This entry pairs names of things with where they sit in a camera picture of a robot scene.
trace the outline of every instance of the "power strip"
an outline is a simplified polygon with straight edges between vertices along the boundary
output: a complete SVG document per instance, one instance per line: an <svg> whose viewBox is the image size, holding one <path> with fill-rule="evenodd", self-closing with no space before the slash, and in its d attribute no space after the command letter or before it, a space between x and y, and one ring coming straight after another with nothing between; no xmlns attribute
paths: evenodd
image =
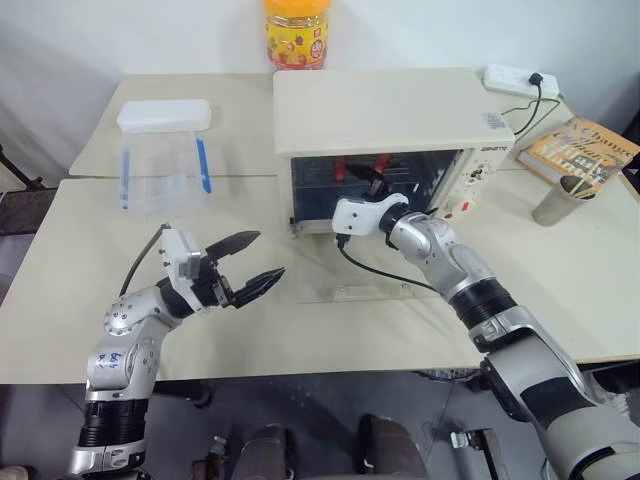
<svg viewBox="0 0 640 480"><path fill-rule="evenodd" d="M484 70L483 83L487 90L538 98L538 88L529 83L529 77L532 73L534 70L487 65ZM540 84L542 98L556 98L560 94L556 77L548 73L540 73L540 75L542 75L542 83Z"/></svg>

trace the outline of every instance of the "jar label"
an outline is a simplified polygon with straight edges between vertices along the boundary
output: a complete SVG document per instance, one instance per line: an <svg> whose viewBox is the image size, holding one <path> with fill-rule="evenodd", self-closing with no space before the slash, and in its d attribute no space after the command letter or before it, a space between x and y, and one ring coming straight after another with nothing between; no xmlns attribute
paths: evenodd
<svg viewBox="0 0 640 480"><path fill-rule="evenodd" d="M327 55L326 21L305 28L287 28L267 22L267 55L281 69L317 70Z"/></svg>

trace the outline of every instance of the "white table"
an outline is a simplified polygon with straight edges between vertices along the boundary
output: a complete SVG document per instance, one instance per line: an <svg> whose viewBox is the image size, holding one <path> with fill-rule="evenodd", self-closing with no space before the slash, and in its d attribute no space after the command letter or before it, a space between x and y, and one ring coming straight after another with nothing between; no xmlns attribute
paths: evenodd
<svg viewBox="0 0 640 480"><path fill-rule="evenodd" d="M215 155L209 156L210 175L275 175L278 168L273 146L272 90L270 74L125 75L89 143L69 172L85 177L115 178L120 175L121 149L126 140L116 124L116 118L125 102L204 98L212 107L212 121L208 130L197 135L206 141L211 153L216 151ZM501 112L527 106L530 100L505 93L490 94ZM537 119L545 116L553 107L553 103L543 102ZM504 118L516 131L527 122L532 112L533 106L526 111L508 113ZM569 107L561 101L540 124L518 137L513 151L500 169L524 169L522 164L514 160L517 152L572 116Z"/></svg>
<svg viewBox="0 0 640 480"><path fill-rule="evenodd" d="M218 178L214 188L173 223L189 228L203 246L239 230L263 232L222 262L236 288L275 266L288 272L243 309L188 318L166 339L160 379L477 365L481 355L466 329L432 295L300 303L317 275L331 275L336 265L355 267L338 256L330 237L288 238L279 222L275 177ZM456 225L460 241L484 257L576 359L637 358L638 205L616 178L591 204L544 228L530 211L547 189L530 172L497 172L477 208ZM84 381L104 312L157 227L153 217L120 210L116 191L115 179L61 183L0 308L0 383ZM415 275L382 239L371 240L354 240L349 248L373 265ZM131 288L162 276L152 255Z"/></svg>

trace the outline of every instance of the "metal cup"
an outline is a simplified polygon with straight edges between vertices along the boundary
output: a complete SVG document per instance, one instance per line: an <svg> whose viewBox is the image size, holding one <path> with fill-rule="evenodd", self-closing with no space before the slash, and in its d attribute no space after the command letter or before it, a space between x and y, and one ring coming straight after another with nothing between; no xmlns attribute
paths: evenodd
<svg viewBox="0 0 640 480"><path fill-rule="evenodd" d="M533 209L533 212L531 212L533 219L540 225L550 227L569 215L580 205L584 205L595 197L595 194L588 195L585 198L576 198L574 196L592 187L586 180L582 182L582 185L580 185L574 195L569 194L580 180L581 178L575 175L565 175L561 177L560 181L549 190L547 196Z"/></svg>

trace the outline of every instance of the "yellow jar lid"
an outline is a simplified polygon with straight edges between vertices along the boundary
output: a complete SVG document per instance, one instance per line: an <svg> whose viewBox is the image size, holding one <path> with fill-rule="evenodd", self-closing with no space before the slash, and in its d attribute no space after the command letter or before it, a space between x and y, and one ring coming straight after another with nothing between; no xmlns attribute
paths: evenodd
<svg viewBox="0 0 640 480"><path fill-rule="evenodd" d="M331 0L264 0L267 13L285 18L320 15L331 6Z"/></svg>

